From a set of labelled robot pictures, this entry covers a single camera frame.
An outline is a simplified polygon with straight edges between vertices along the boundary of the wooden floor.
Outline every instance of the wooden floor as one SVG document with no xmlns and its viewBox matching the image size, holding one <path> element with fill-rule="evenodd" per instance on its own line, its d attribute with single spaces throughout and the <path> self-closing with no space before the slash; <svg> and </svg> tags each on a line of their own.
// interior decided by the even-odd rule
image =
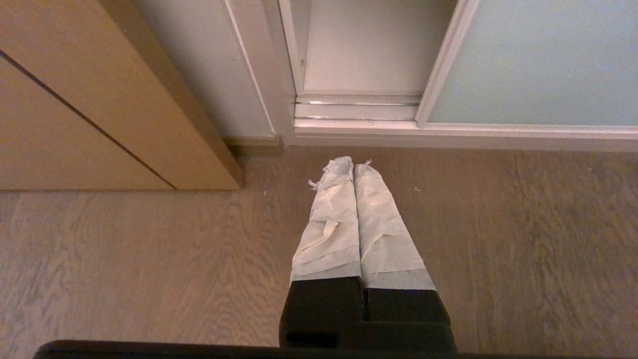
<svg viewBox="0 0 638 359">
<path fill-rule="evenodd" d="M 373 159 L 459 350 L 638 356 L 638 155 L 295 148 L 240 192 L 0 193 L 0 358 L 53 339 L 276 346 L 330 158 Z"/>
</svg>

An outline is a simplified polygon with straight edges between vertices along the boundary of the baseboard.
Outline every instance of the baseboard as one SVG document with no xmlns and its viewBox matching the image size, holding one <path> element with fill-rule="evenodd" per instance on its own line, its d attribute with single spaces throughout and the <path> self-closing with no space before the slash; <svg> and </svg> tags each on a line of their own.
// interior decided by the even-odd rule
<svg viewBox="0 0 638 359">
<path fill-rule="evenodd" d="M 638 126 L 434 124 L 298 119 L 298 146 L 638 152 Z"/>
<path fill-rule="evenodd" d="M 223 137 L 224 143 L 235 157 L 276 157 L 283 152 L 283 143 L 277 137 Z"/>
</svg>

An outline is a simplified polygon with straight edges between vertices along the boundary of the wood grain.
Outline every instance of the wood grain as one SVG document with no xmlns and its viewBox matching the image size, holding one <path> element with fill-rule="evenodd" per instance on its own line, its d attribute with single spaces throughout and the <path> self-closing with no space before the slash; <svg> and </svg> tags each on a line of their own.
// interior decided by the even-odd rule
<svg viewBox="0 0 638 359">
<path fill-rule="evenodd" d="M 325 147 L 242 158 L 239 192 L 0 193 L 0 356 L 276 346 L 306 182 L 340 155 L 382 173 L 459 350 L 638 356 L 638 155 Z"/>
<path fill-rule="evenodd" d="M 3 57 L 0 79 L 0 189 L 170 189 Z"/>
<path fill-rule="evenodd" d="M 5 1 L 0 49 L 178 189 L 243 172 L 129 1 Z"/>
</svg>

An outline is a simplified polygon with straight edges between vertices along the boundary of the door frame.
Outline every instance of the door frame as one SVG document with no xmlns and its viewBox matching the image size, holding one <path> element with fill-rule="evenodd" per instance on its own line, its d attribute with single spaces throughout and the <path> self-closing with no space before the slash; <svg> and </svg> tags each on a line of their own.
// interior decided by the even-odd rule
<svg viewBox="0 0 638 359">
<path fill-rule="evenodd" d="M 278 0 L 225 0 L 255 86 L 278 94 L 263 97 L 262 103 L 284 145 L 638 151 L 638 126 L 428 123 L 479 2 L 459 0 L 416 121 L 353 121 L 295 119 L 295 85 Z M 255 26 L 269 33 L 252 31 Z"/>
</svg>

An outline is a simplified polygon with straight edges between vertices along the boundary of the cabinet door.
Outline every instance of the cabinet door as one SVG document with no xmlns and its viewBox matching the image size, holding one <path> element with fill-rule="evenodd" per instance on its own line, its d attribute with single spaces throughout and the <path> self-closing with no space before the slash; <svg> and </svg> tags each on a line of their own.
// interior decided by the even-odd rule
<svg viewBox="0 0 638 359">
<path fill-rule="evenodd" d="M 170 189 L 0 57 L 0 190 Z"/>
<path fill-rule="evenodd" d="M 127 0 L 0 1 L 0 49 L 176 189 L 243 171 Z"/>
</svg>

